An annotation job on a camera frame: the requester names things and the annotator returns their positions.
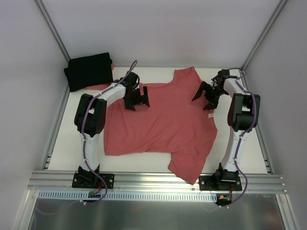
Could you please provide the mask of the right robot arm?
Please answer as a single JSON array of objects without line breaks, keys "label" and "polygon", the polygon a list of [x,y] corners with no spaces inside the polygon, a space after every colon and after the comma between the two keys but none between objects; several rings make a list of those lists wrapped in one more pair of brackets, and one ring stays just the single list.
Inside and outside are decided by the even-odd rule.
[{"label": "right robot arm", "polygon": [[205,179],[199,178],[201,190],[241,191],[239,161],[248,134],[258,124],[260,96],[246,90],[239,77],[232,76],[229,69],[218,71],[210,84],[202,81],[193,100],[204,96],[208,103],[204,110],[216,109],[219,98],[229,95],[232,98],[227,115],[230,135],[222,161],[215,173]]}]

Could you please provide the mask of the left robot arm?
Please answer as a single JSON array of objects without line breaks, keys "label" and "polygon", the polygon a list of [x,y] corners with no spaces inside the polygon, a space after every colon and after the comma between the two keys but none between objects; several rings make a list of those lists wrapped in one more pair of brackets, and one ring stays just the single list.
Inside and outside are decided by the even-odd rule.
[{"label": "left robot arm", "polygon": [[106,123],[107,108],[119,99],[125,108],[135,110],[136,105],[150,106],[147,87],[140,91],[140,77],[134,72],[115,80],[96,96],[84,93],[79,101],[74,124],[82,140],[82,161],[74,174],[73,188],[97,188],[102,184],[99,175],[98,142]]}]

